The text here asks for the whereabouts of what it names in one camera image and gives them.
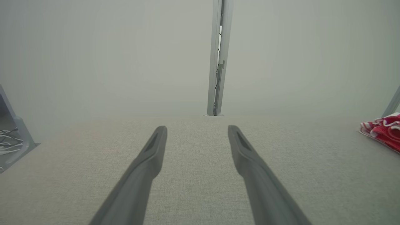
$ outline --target gray wall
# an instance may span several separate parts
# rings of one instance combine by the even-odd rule
[[[400,1],[235,1],[222,113],[380,117],[400,85]]]
[[[63,127],[207,109],[212,0],[2,0],[0,84],[36,142]]]

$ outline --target folded towel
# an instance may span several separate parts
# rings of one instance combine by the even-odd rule
[[[374,122],[361,123],[360,133],[400,153],[400,113],[378,118]]]

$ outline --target striped cloth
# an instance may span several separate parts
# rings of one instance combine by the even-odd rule
[[[360,133],[400,153],[400,113],[378,118],[374,122],[361,123]]]

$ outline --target gray fabric surface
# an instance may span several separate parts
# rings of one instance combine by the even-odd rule
[[[314,225],[400,224],[400,155],[357,133],[358,122],[169,117],[79,124],[0,174],[0,224],[88,224],[159,125],[168,128],[167,146],[144,224],[254,224],[232,161],[231,124]]]

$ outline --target vertical metal frame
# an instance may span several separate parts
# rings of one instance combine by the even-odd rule
[[[229,49],[229,39],[230,39],[230,28],[232,24],[233,15],[233,0],[225,0],[223,8],[223,20],[222,20],[222,32],[221,32],[221,45],[220,45],[220,58],[218,62],[218,73],[220,74],[220,80],[218,82],[216,96],[215,96],[215,106],[216,115],[221,114],[222,107],[222,96],[224,93],[224,83],[225,83],[225,72],[228,64],[228,49]]]
[[[28,152],[30,152],[32,149],[36,147],[35,142],[32,139],[32,136],[30,135],[28,128],[25,126],[24,121],[22,120],[21,117],[16,116],[14,110],[11,107],[11,104],[6,96],[6,93],[3,89],[3,87],[0,85],[0,95],[3,98],[8,111],[10,112],[10,115],[12,116],[15,125],[18,128],[19,134],[21,135],[21,138],[24,140],[24,143],[21,146],[21,149],[15,152],[7,161],[4,167],[0,166],[0,173],[4,172],[6,169],[8,169],[12,164],[14,164],[16,161],[18,161],[20,158],[22,158],[24,155],[26,155]]]
[[[211,31],[211,54],[210,54],[210,78],[208,82],[207,115],[213,116],[215,98],[215,77],[217,71],[218,44],[220,38],[222,0],[214,0],[212,10],[212,31]]]
[[[386,117],[390,114],[393,114],[397,107],[400,104],[400,86],[397,89],[396,93],[394,94],[392,100],[390,101],[388,107],[386,108],[385,112],[383,113],[382,117]]]

